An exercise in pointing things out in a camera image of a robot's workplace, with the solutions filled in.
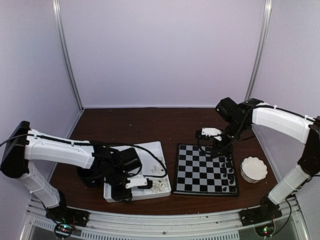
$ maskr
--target black and white checkered board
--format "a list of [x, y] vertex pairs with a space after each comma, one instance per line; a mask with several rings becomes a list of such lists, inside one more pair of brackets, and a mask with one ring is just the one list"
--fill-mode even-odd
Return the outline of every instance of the black and white checkered board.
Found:
[[[210, 146], [202, 146], [210, 152]], [[197, 145], [178, 144], [174, 194], [239, 196], [234, 159], [212, 159]]]

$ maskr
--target white wall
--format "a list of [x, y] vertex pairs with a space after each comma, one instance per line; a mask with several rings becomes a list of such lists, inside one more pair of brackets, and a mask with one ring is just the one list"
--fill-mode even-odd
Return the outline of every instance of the white wall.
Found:
[[61, 1], [85, 107], [212, 107], [244, 100], [264, 0]]
[[[56, 136], [70, 131], [78, 109], [51, 0], [0, 1], [0, 83], [0, 142], [22, 120]], [[37, 162], [37, 167], [48, 178], [53, 164]], [[30, 198], [23, 186], [0, 173], [0, 239], [18, 239]]]
[[[320, 4], [317, 0], [273, 1], [266, 47], [253, 97], [316, 117], [320, 115]], [[297, 164], [304, 146], [259, 128], [280, 178]], [[297, 194], [313, 240], [319, 239], [320, 179]]]

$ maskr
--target wooden surface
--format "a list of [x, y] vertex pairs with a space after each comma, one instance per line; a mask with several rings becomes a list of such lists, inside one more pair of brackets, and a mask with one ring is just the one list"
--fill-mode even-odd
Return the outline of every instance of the wooden surface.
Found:
[[[202, 127], [223, 129], [225, 126], [224, 120], [212, 108], [87, 109], [71, 138], [129, 144], [161, 141], [171, 188], [174, 188], [177, 143], [194, 144], [195, 132]], [[258, 157], [267, 165], [266, 179], [256, 184], [248, 183], [241, 177], [240, 164], [249, 156]], [[51, 184], [65, 194], [71, 207], [119, 214], [197, 214], [259, 205], [260, 199], [277, 181], [258, 140], [237, 141], [234, 144], [234, 160], [240, 191], [238, 197], [171, 194], [169, 197], [132, 203], [107, 203], [102, 187], [86, 188], [77, 177], [75, 166], [60, 163]]]

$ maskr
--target white bowl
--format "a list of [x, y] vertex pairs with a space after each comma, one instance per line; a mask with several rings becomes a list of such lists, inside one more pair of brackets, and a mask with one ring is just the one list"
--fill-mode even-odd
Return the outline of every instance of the white bowl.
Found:
[[265, 179], [267, 174], [267, 166], [257, 157], [247, 157], [241, 163], [241, 176], [249, 183], [258, 183]]

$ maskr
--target robotic arm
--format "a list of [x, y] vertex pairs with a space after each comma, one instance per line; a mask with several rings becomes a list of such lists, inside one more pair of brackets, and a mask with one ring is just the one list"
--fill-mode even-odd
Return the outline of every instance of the robotic arm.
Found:
[[130, 201], [132, 187], [147, 188], [150, 181], [133, 176], [142, 163], [134, 148], [119, 151], [102, 142], [59, 138], [30, 129], [22, 121], [6, 144], [0, 170], [17, 179], [36, 195], [47, 210], [47, 217], [58, 222], [85, 226], [89, 213], [68, 208], [64, 194], [52, 187], [37, 170], [32, 160], [45, 160], [78, 166], [77, 173], [87, 187], [96, 187], [103, 177], [111, 185], [115, 201]]
[[320, 117], [301, 116], [254, 98], [236, 104], [227, 97], [215, 110], [228, 126], [222, 131], [204, 127], [196, 132], [198, 139], [213, 138], [212, 158], [231, 154], [232, 144], [243, 131], [251, 129], [252, 124], [269, 127], [305, 144], [297, 165], [261, 200], [261, 207], [240, 213], [244, 226], [270, 220], [281, 202], [320, 172]]

